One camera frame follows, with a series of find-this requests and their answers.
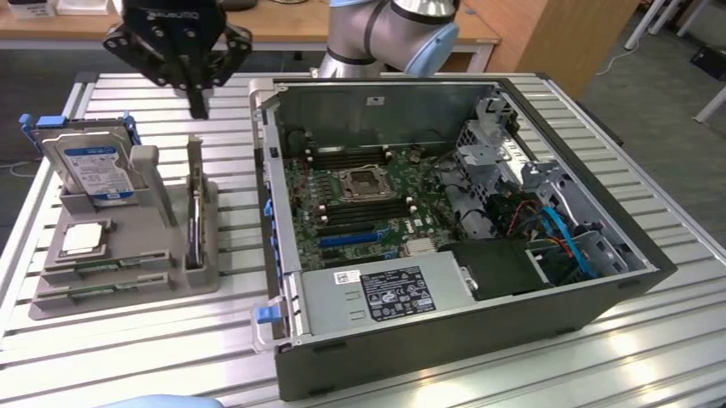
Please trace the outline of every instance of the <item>hard drive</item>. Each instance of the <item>hard drive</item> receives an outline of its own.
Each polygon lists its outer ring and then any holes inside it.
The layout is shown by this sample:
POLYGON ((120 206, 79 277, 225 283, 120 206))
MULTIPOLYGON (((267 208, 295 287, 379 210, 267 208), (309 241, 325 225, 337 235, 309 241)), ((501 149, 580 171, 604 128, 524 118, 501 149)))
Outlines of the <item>hard drive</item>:
POLYGON ((67 194, 88 194, 98 207, 137 202, 134 191, 147 186, 129 160, 133 146, 141 145, 130 116, 102 121, 44 116, 35 128, 30 126, 31 116, 20 120, 27 137, 64 181, 67 194))

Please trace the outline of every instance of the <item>blue pcie slot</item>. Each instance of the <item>blue pcie slot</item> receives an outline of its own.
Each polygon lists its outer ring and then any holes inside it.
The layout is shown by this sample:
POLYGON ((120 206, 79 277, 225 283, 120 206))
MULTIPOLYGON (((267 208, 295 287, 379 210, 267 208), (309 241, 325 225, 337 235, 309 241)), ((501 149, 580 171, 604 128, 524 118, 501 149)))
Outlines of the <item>blue pcie slot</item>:
POLYGON ((357 234, 347 236, 330 236, 321 239, 321 247, 341 247, 342 245, 366 244, 369 242, 378 242, 383 237, 383 233, 370 232, 367 234, 357 234))

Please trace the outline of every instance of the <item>blue cable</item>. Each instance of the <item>blue cable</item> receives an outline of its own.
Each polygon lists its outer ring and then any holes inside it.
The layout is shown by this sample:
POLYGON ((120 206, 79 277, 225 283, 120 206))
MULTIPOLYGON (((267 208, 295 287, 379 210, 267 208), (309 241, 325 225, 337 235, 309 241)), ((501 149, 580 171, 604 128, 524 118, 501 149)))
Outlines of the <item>blue cable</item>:
POLYGON ((568 225, 565 225, 564 219, 560 217, 560 214, 556 212, 556 209, 553 207, 544 207, 542 211, 545 211, 545 213, 548 213, 548 215, 553 218, 553 221, 556 221, 557 228, 560 228, 560 230, 564 233, 565 241, 568 242, 568 245, 570 246, 572 254, 578 260, 580 268, 582 269, 584 273, 592 278, 597 278, 598 275, 590 269, 590 264, 588 263, 586 258, 582 256, 582 253, 580 253, 580 249, 578 249, 578 246, 576 245, 576 241, 572 239, 570 232, 568 232, 568 225))

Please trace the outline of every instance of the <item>barcode sticker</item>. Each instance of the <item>barcode sticker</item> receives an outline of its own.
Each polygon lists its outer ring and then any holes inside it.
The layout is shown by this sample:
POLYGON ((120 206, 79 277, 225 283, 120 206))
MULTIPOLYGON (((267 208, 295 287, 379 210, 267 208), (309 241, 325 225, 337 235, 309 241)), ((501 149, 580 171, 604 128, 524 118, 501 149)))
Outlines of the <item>barcode sticker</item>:
POLYGON ((342 272, 337 272, 334 275, 334 278, 337 280, 337 285, 343 285, 346 283, 353 282, 361 282, 361 270, 345 270, 342 272))

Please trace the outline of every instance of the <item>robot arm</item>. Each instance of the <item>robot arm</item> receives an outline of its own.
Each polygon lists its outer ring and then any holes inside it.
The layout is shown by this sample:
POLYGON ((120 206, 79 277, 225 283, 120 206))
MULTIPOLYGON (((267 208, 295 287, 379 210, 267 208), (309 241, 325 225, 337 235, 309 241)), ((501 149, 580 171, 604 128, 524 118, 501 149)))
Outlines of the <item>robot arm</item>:
MULTIPOLYGON (((458 36, 459 0, 330 0, 329 52, 319 77, 378 77, 382 63, 417 77, 443 65, 458 36)), ((218 0, 125 0, 103 46, 209 119, 209 97, 253 51, 253 33, 227 24, 218 0), (221 36, 227 51, 214 51, 221 36)))
POLYGON ((459 0, 330 0, 319 77, 378 77, 382 63, 429 77, 454 49, 459 0))
POLYGON ((227 24, 217 0, 125 0, 123 23, 103 46, 157 85, 186 93, 193 117, 209 119, 213 88, 253 51, 253 33, 227 24), (214 51, 222 35, 227 51, 214 51))

